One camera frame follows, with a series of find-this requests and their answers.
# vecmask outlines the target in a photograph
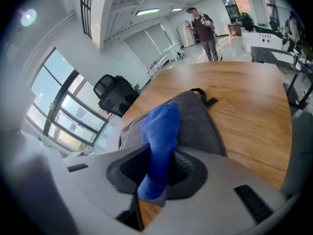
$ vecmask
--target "dark shirt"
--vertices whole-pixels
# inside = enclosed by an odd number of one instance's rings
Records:
[[[213,30],[210,27],[204,26],[201,23],[201,18],[202,16],[200,16],[199,19],[194,18],[192,22],[192,27],[196,30],[197,34],[199,35],[199,40],[201,42],[211,41],[214,39]],[[207,14],[204,14],[204,18],[206,20],[210,20],[210,22],[213,22],[213,20],[210,19]]]

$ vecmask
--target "ceiling light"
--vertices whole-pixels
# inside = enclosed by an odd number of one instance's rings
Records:
[[[141,16],[145,14],[155,13],[158,12],[160,9],[149,9],[149,10],[140,10],[136,13],[136,16]]]
[[[25,12],[22,12],[21,24],[23,26],[30,26],[36,19],[37,13],[34,9],[29,9]]]

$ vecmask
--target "wooden table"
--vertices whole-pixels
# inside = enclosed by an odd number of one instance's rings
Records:
[[[223,61],[164,70],[123,116],[122,126],[191,88],[219,100],[209,112],[228,157],[279,189],[292,137],[288,100],[275,65]]]

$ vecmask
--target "ceiling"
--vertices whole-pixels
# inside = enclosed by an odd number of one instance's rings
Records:
[[[113,0],[106,20],[105,41],[145,22],[170,16],[172,8],[186,8],[201,0]],[[160,8],[153,14],[136,16],[138,10]]]

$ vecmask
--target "man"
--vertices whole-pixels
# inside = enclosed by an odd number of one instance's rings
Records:
[[[194,34],[199,35],[199,39],[202,47],[204,48],[209,62],[212,62],[212,55],[214,61],[218,61],[216,43],[214,39],[214,23],[213,20],[209,18],[207,14],[199,14],[196,8],[188,8],[187,13],[192,16],[192,27],[190,25],[186,28]]]

